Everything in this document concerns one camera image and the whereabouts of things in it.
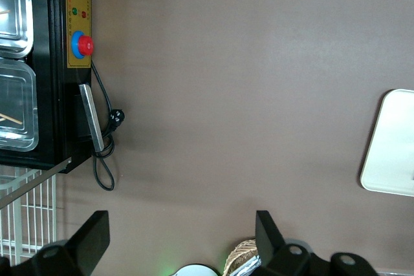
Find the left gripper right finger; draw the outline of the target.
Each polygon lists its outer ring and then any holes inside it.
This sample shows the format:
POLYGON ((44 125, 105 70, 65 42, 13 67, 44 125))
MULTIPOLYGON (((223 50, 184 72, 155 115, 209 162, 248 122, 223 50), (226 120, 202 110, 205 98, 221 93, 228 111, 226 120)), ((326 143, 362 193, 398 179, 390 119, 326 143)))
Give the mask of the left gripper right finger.
POLYGON ((285 239, 268 211, 256 212, 256 275, 327 275, 327 262, 304 241, 285 239))

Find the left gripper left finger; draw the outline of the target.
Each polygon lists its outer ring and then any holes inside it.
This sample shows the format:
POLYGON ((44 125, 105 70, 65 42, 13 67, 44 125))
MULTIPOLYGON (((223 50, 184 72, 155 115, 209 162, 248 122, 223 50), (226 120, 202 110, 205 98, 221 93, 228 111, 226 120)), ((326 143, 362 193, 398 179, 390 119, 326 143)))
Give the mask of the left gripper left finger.
POLYGON ((33 258, 35 275, 91 275, 110 244, 109 212, 96 211, 69 239, 33 258))

